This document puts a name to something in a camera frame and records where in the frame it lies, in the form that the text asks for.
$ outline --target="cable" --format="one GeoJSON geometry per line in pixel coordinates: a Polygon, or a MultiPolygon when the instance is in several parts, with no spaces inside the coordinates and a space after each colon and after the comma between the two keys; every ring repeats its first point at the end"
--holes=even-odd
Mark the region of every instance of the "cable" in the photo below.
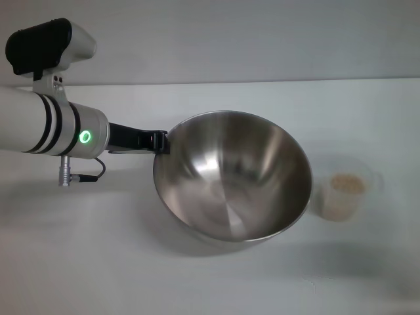
{"type": "Polygon", "coordinates": [[[95,158],[95,160],[97,160],[101,165],[102,165],[102,172],[100,172],[99,173],[99,175],[98,176],[96,176],[96,177],[98,177],[98,179],[100,179],[101,178],[101,176],[105,173],[105,171],[106,171],[106,166],[105,166],[105,163],[104,162],[102,162],[100,159],[98,159],[97,157],[95,158]]]}
{"type": "Polygon", "coordinates": [[[95,158],[101,165],[102,165],[102,171],[99,173],[99,175],[84,175],[84,174],[72,174],[72,181],[75,182],[97,182],[98,179],[105,173],[106,166],[105,163],[102,162],[97,157],[95,158]]]}

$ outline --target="green led light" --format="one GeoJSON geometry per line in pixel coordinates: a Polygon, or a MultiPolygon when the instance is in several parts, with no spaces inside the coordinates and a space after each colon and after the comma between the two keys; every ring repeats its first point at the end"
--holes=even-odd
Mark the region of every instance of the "green led light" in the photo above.
{"type": "Polygon", "coordinates": [[[81,143],[88,143],[91,140],[91,133],[88,130],[82,131],[79,139],[81,143]]]}

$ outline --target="bowl rim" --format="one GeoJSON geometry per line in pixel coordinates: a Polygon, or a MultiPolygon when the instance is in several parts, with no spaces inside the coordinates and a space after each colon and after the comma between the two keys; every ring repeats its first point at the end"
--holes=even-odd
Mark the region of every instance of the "bowl rim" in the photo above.
{"type": "Polygon", "coordinates": [[[203,232],[203,231],[201,231],[201,230],[198,230],[197,228],[195,228],[195,227],[193,227],[193,226],[190,226],[190,225],[188,225],[188,224],[186,224],[183,220],[181,220],[176,214],[174,214],[173,213],[173,211],[171,210],[171,208],[166,204],[166,202],[165,202],[165,200],[162,198],[162,196],[161,196],[161,194],[159,193],[159,190],[158,190],[158,187],[156,186],[156,180],[155,180],[155,175],[156,175],[156,159],[157,159],[157,157],[158,157],[158,155],[156,154],[155,155],[155,157],[154,157],[154,160],[153,160],[153,183],[154,183],[154,186],[155,186],[155,189],[156,189],[156,192],[157,192],[157,194],[158,194],[158,196],[159,196],[159,199],[162,201],[162,203],[164,204],[164,206],[165,206],[165,208],[168,210],[168,212],[170,212],[171,214],[172,214],[172,216],[174,216],[175,218],[177,218],[177,220],[179,221],[179,222],[181,222],[182,223],[182,225],[184,225],[184,226],[186,226],[187,228],[189,228],[189,229],[191,229],[191,230],[193,230],[193,231],[195,231],[195,232],[197,232],[198,234],[201,234],[201,235],[204,235],[204,236],[207,236],[208,238],[211,238],[211,239],[213,239],[213,240],[218,240],[218,241],[221,241],[221,242],[226,242],[226,243],[251,243],[251,242],[258,242],[258,241],[263,241],[263,240],[268,240],[268,239],[270,239],[270,238],[273,238],[274,236],[277,236],[278,234],[280,234],[280,233],[282,233],[282,232],[285,232],[286,230],[288,230],[289,228],[291,228],[293,225],[295,225],[295,223],[303,216],[303,214],[306,212],[306,210],[308,209],[308,207],[309,207],[309,203],[310,203],[310,200],[311,200],[311,198],[312,198],[312,193],[313,193],[313,191],[314,191],[314,175],[313,175],[313,173],[312,173],[312,167],[310,166],[310,162],[309,162],[309,159],[308,159],[308,156],[306,155],[306,153],[305,153],[305,151],[303,150],[303,148],[301,147],[301,145],[296,141],[296,139],[295,138],[293,138],[292,136],[291,136],[291,134],[289,134],[286,130],[284,130],[283,128],[281,128],[279,125],[277,125],[276,123],[273,123],[272,121],[270,121],[270,120],[268,120],[268,119],[266,119],[266,118],[263,118],[263,117],[261,117],[261,116],[258,116],[258,115],[255,115],[255,114],[250,114],[250,113],[247,113],[247,112],[241,112],[241,111],[237,111],[237,110],[213,110],[213,111],[210,111],[210,112],[204,112],[204,113],[200,113],[200,114],[197,114],[197,115],[193,115],[193,116],[191,116],[191,117],[189,117],[189,118],[187,118],[187,119],[185,119],[185,120],[183,120],[183,121],[181,121],[180,123],[178,123],[178,124],[176,124],[169,132],[168,132],[168,136],[178,127],[178,126],[180,126],[180,125],[182,125],[183,123],[186,123],[187,121],[189,121],[189,120],[192,120],[192,119],[194,119],[194,118],[197,118],[197,117],[199,117],[199,116],[204,116],[204,115],[209,115],[209,114],[218,114],[218,113],[233,113],[233,114],[244,114],[244,115],[246,115],[246,116],[253,116],[253,117],[255,117],[255,118],[258,118],[258,119],[262,119],[262,120],[264,120],[264,121],[266,121],[266,122],[268,122],[269,124],[271,124],[271,125],[273,125],[273,126],[276,126],[276,127],[278,127],[278,128],[280,128],[282,131],[284,131],[287,135],[289,135],[290,136],[290,138],[293,140],[293,142],[298,146],[298,148],[301,150],[301,152],[303,153],[303,156],[304,156],[304,158],[305,158],[305,160],[306,160],[306,162],[307,162],[307,164],[308,164],[308,167],[309,167],[309,173],[310,173],[310,192],[309,192],[309,196],[308,196],[308,200],[306,201],[306,204],[305,204],[305,206],[304,206],[304,208],[303,208],[303,210],[301,211],[301,213],[299,214],[299,216],[292,222],[292,223],[290,223],[288,226],[286,226],[285,228],[283,228],[283,229],[281,229],[281,230],[279,230],[279,231],[277,231],[277,232],[275,232],[275,233],[272,233],[272,234],[269,234],[269,235],[266,235],[266,236],[263,236],[263,237],[261,237],[261,238],[252,238],[252,239],[249,239],[249,240],[238,240],[238,241],[235,241],[235,240],[226,240],[226,239],[222,239],[222,238],[216,238],[216,237],[214,237],[214,236],[212,236],[212,235],[210,235],[210,234],[208,234],[208,233],[206,233],[206,232],[203,232]]]}

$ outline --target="grain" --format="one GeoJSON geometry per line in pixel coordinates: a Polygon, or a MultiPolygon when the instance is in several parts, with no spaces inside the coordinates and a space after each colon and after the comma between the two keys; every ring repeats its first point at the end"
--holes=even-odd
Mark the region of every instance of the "grain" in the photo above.
{"type": "Polygon", "coordinates": [[[330,185],[333,189],[347,194],[363,194],[366,190],[362,179],[353,174],[336,174],[330,185]]]}

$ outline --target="metal connector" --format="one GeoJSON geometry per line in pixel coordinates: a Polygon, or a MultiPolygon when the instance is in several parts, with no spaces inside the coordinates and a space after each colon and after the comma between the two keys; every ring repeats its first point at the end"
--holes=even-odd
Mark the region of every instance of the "metal connector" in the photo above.
{"type": "Polygon", "coordinates": [[[62,156],[61,157],[61,166],[60,166],[60,178],[59,186],[70,186],[70,181],[72,180],[70,174],[70,157],[62,156]]]}

